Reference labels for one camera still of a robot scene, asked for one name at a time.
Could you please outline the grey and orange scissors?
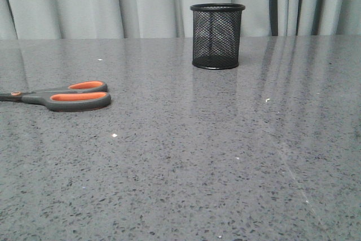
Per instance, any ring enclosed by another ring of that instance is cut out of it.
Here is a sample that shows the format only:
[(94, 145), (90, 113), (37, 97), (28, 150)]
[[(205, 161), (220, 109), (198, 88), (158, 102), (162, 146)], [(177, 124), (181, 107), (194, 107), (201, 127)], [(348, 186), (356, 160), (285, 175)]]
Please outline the grey and orange scissors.
[(111, 95), (105, 82), (85, 81), (65, 87), (4, 93), (1, 101), (39, 104), (51, 111), (74, 112), (106, 107), (111, 103)]

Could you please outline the black mesh pen bucket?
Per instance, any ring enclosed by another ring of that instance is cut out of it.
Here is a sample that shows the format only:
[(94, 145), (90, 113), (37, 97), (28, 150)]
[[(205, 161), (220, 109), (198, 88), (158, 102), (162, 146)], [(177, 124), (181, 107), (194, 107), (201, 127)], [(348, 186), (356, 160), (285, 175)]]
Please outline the black mesh pen bucket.
[(239, 65), (242, 12), (237, 3), (203, 3), (193, 12), (192, 65), (202, 69), (232, 69)]

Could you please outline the grey curtain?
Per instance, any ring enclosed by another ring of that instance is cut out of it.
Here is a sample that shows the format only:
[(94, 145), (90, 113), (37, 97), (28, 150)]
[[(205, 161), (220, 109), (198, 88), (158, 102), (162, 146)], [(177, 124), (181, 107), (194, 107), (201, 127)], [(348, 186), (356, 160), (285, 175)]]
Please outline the grey curtain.
[(243, 36), (360, 33), (360, 0), (1, 0), (1, 39), (189, 37), (197, 3), (244, 5)]

